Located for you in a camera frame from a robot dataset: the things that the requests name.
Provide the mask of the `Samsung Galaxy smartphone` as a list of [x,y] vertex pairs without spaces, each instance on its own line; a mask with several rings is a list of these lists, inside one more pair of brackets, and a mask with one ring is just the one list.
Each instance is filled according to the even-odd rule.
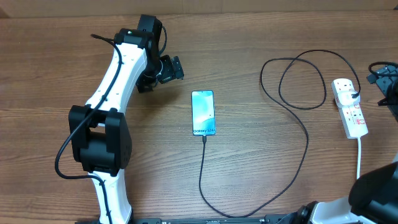
[[194,136],[216,134],[215,104],[212,90],[192,92],[192,124]]

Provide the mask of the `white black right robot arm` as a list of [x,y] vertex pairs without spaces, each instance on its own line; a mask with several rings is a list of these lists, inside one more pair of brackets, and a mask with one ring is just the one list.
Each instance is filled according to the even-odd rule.
[[391,164],[360,174],[361,137],[368,133],[359,100],[350,100],[353,83],[339,78],[331,83],[348,139],[358,142],[356,182],[347,197],[312,202],[281,218],[279,223],[397,223],[397,158]]

